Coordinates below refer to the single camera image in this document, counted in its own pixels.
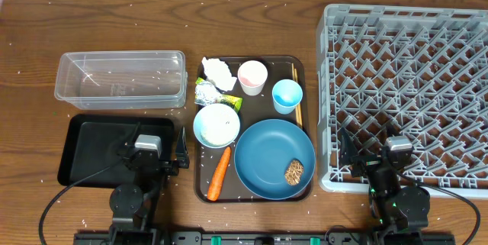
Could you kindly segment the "white napkin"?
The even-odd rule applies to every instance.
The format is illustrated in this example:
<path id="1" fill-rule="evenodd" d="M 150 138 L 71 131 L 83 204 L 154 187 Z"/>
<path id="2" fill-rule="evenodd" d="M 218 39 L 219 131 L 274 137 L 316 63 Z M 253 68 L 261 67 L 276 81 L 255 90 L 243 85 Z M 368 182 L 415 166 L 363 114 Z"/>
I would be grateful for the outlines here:
<path id="1" fill-rule="evenodd" d="M 237 78 L 232 75 L 230 68 L 225 62 L 217 58 L 204 57 L 201 63 L 204 66 L 204 74 L 209 82 L 212 82 L 222 91 L 233 90 Z"/>

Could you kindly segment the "green foil snack wrapper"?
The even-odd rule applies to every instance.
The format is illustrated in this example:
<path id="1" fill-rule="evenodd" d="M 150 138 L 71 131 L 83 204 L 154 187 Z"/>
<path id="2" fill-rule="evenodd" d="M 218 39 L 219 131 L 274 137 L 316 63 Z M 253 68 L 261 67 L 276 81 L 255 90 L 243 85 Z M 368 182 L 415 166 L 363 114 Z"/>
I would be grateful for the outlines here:
<path id="1" fill-rule="evenodd" d="M 236 113 L 242 107 L 242 98 L 220 93 L 214 84 L 207 80 L 198 78 L 195 85 L 194 103 L 197 105 L 224 104 L 230 106 Z"/>

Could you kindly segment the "pink and white cup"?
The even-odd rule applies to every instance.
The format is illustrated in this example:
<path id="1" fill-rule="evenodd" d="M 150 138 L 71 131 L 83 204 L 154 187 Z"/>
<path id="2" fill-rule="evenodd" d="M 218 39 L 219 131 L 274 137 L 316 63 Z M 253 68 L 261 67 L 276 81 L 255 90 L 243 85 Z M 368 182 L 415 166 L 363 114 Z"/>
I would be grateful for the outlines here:
<path id="1" fill-rule="evenodd" d="M 249 60 L 239 67 L 237 77 L 244 93 L 255 96 L 262 91 L 268 78 L 268 70 L 263 63 Z"/>

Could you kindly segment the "light blue rice bowl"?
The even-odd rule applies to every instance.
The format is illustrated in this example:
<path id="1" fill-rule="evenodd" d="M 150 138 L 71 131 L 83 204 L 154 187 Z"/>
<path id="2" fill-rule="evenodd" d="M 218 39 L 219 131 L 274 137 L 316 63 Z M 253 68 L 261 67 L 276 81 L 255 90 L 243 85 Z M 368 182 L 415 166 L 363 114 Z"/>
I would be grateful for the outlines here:
<path id="1" fill-rule="evenodd" d="M 205 147 L 229 146 L 240 132 L 238 114 L 228 105 L 212 104 L 203 107 L 195 116 L 194 135 Z"/>

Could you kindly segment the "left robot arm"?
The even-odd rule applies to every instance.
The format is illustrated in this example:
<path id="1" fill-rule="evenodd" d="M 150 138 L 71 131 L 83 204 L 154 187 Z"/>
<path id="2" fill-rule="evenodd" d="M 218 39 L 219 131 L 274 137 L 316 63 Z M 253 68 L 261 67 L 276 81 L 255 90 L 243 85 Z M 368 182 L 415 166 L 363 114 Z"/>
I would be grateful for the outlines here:
<path id="1" fill-rule="evenodd" d="M 111 193 L 109 205 L 113 217 L 108 243 L 170 244 L 170 234 L 156 228 L 152 222 L 169 178 L 190 165 L 185 129 L 181 128 L 178 133 L 175 157 L 165 158 L 162 138 L 141 134 L 139 127 L 124 139 L 117 155 L 135 176 L 132 183 L 121 184 Z"/>

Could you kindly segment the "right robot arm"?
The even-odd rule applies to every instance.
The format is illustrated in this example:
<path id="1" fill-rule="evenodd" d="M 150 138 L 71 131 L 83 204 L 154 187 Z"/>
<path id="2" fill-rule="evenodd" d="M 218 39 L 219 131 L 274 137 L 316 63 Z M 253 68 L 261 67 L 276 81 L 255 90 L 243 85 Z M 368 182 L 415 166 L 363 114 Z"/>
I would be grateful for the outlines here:
<path id="1" fill-rule="evenodd" d="M 413 153 L 408 137 L 387 128 L 378 154 L 360 154 L 345 128 L 340 129 L 339 164 L 370 185 L 370 208 L 380 225 L 359 236 L 359 244 L 422 244 L 420 230 L 429 225 L 430 194 L 417 185 L 400 186 L 399 171 Z"/>

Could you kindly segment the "orange carrot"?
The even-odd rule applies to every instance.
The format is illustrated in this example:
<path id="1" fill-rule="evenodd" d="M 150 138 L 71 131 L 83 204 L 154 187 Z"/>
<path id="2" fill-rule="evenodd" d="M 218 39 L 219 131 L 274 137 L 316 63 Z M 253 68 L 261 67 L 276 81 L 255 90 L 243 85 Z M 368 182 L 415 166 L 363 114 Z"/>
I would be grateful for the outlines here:
<path id="1" fill-rule="evenodd" d="M 227 147 L 224 150 L 216 169 L 214 170 L 209 189 L 207 190 L 207 199 L 210 201 L 216 201 L 220 197 L 223 181 L 226 175 L 226 169 L 230 162 L 231 153 L 231 147 Z"/>

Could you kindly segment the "light blue cup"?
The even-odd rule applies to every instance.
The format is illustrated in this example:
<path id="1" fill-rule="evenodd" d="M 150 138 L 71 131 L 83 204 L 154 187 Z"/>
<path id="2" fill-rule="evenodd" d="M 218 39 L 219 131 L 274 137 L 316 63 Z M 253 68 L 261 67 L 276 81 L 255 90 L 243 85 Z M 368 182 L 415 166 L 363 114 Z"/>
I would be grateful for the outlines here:
<path id="1" fill-rule="evenodd" d="M 290 114 L 301 102 L 303 90 L 292 79 L 276 82 L 271 90 L 274 109 L 280 114 Z"/>

